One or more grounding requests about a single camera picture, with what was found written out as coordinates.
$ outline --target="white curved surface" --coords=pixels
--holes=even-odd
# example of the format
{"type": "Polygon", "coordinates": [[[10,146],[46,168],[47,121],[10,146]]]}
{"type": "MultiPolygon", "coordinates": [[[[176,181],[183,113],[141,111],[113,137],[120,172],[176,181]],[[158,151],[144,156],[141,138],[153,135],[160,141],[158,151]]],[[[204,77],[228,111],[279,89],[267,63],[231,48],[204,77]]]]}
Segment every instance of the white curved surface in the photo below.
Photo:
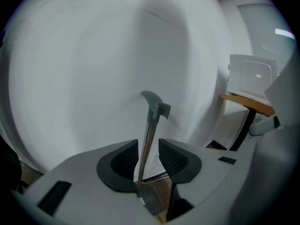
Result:
{"type": "Polygon", "coordinates": [[[231,45],[217,0],[25,0],[6,30],[11,112],[27,155],[15,149],[42,172],[111,143],[138,139],[141,152],[142,90],[172,106],[144,178],[164,171],[158,138],[204,146],[223,115],[231,45]]]}

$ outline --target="metal rod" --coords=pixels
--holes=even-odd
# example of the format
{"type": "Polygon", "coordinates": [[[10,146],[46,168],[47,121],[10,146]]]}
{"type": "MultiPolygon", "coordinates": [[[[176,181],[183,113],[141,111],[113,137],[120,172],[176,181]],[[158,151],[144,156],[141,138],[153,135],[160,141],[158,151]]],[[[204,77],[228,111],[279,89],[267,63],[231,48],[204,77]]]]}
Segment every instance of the metal rod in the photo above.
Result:
{"type": "Polygon", "coordinates": [[[139,177],[138,177],[138,181],[137,181],[137,189],[138,190],[140,189],[140,186],[141,186],[141,183],[143,180],[144,169],[145,169],[147,158],[148,158],[148,155],[150,152],[152,141],[154,138],[155,130],[156,130],[156,124],[149,124],[147,122],[144,143],[143,143],[143,148],[142,148],[142,158],[141,158],[141,162],[140,162],[139,177]]]}

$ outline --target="white wall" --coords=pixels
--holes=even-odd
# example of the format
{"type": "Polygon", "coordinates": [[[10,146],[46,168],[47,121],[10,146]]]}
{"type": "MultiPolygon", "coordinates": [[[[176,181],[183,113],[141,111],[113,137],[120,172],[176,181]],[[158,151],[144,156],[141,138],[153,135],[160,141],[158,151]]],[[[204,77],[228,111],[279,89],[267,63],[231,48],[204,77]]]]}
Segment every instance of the white wall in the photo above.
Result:
{"type": "MultiPolygon", "coordinates": [[[[247,4],[272,4],[272,2],[270,0],[225,0],[220,3],[232,38],[231,54],[253,55],[248,31],[238,8],[247,4]]],[[[230,148],[243,126],[246,112],[247,108],[227,102],[224,117],[213,139],[226,148],[230,148]]]]}

